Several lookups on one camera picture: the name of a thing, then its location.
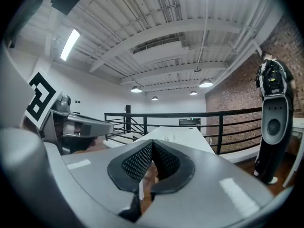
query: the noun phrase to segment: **perforated black mesh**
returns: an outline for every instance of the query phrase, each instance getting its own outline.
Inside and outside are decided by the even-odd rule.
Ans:
[[[131,155],[122,163],[124,172],[131,178],[140,182],[152,162],[152,143],[141,151]]]
[[[180,167],[180,160],[175,155],[154,143],[153,161],[157,168],[159,180],[163,180],[173,175]]]

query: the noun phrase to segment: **white stripe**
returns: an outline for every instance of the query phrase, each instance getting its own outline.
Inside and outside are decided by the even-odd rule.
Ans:
[[[80,162],[68,164],[68,165],[66,165],[66,167],[69,170],[72,170],[72,169],[79,168],[79,167],[82,167],[82,166],[85,166],[85,165],[89,165],[89,164],[91,164],[91,162],[89,160],[85,159],[85,160],[80,161]]]
[[[226,178],[219,183],[243,218],[248,218],[260,210],[258,204],[232,178]]]

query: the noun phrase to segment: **table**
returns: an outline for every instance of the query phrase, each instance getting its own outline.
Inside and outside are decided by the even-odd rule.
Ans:
[[[144,139],[167,140],[171,143],[182,144],[214,154],[214,151],[196,127],[158,127],[136,141]]]
[[[300,164],[303,154],[304,154],[304,140],[303,140],[304,118],[293,118],[293,132],[301,133],[302,139],[301,139],[300,148],[299,148],[298,154],[296,156],[295,162],[283,184],[283,188],[285,188],[287,186],[293,173],[298,170],[299,164]]]

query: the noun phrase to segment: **black column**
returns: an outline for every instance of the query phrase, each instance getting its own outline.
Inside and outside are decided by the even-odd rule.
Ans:
[[[126,104],[125,105],[125,112],[126,113],[131,113],[131,105],[129,105],[129,104]],[[129,130],[131,130],[131,117],[129,117],[129,116],[127,116],[126,118],[125,118],[125,122],[126,122],[126,130],[127,130],[127,133],[130,133],[130,131]]]

